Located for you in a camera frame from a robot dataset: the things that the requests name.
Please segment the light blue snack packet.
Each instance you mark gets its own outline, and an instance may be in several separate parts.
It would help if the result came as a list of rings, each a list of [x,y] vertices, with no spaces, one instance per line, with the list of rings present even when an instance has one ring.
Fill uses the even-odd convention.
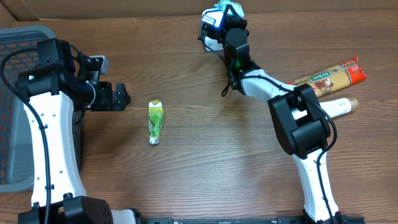
[[[227,14],[233,15],[232,10],[227,9],[227,6],[231,5],[238,16],[244,17],[244,11],[242,5],[232,0],[220,0],[214,5],[215,8],[221,10],[222,12],[227,12]]]

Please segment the green snack packet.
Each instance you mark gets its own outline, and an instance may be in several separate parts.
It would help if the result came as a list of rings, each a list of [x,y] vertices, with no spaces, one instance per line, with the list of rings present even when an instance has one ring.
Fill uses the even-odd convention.
[[[160,100],[150,101],[148,108],[149,144],[157,145],[160,143],[163,122],[164,109],[162,102]]]

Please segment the orange spaghetti pasta packet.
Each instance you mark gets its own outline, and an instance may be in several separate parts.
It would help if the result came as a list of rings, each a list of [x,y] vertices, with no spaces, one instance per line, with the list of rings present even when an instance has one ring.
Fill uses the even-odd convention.
[[[313,75],[288,82],[288,84],[295,86],[309,84],[316,96],[322,97],[365,79],[367,76],[358,65],[358,57],[355,57]]]

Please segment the white tube with tan cap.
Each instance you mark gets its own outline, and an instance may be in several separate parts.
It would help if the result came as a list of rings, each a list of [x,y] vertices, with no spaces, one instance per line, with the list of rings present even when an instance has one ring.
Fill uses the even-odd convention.
[[[356,111],[359,103],[356,98],[340,98],[337,100],[322,102],[320,103],[320,106],[327,112],[329,117],[334,118]]]

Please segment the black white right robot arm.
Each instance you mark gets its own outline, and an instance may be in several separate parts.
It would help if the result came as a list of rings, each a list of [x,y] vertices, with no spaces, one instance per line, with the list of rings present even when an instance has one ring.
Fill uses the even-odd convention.
[[[275,134],[281,148],[294,158],[304,193],[303,215],[306,223],[343,223],[333,200],[326,166],[326,153],[333,146],[328,137],[337,138],[331,116],[320,106],[313,88],[288,85],[267,75],[249,53],[247,21],[232,4],[224,9],[203,11],[198,40],[217,42],[218,54],[226,67],[230,88],[255,97],[268,105]]]

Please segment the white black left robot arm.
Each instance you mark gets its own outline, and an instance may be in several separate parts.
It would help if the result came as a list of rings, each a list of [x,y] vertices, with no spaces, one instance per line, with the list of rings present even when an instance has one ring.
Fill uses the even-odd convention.
[[[64,40],[43,40],[35,49],[38,65],[16,84],[30,122],[35,177],[32,208],[19,223],[135,223],[133,210],[87,196],[73,137],[74,112],[125,109],[131,99],[124,84],[102,82],[106,57],[87,56]]]

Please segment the white barcode scanner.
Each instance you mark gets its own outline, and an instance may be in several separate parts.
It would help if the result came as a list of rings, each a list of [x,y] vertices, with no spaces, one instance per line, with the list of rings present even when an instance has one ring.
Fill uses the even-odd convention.
[[[223,44],[219,43],[221,35],[221,21],[223,12],[217,8],[206,9],[203,11],[200,20],[199,40],[203,40],[206,45],[206,51],[213,49],[215,51],[223,50]]]

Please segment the dark grey plastic basket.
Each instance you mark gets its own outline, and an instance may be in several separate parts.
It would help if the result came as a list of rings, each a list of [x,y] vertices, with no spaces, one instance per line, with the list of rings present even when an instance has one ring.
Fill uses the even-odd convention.
[[[36,47],[41,40],[55,38],[53,31],[45,26],[34,25],[1,29],[1,62],[19,49]],[[39,64],[36,52],[16,55],[4,67],[4,75],[15,85],[21,72]],[[83,120],[82,112],[73,114],[76,161],[80,166]],[[33,189],[34,159],[32,139],[24,104],[8,89],[1,79],[1,193]]]

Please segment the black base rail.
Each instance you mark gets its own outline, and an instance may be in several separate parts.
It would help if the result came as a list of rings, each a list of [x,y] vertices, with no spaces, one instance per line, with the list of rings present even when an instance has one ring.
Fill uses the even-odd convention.
[[[173,219],[163,218],[138,218],[139,224],[305,224],[312,223],[300,216],[279,216],[277,218],[243,218],[243,219]]]

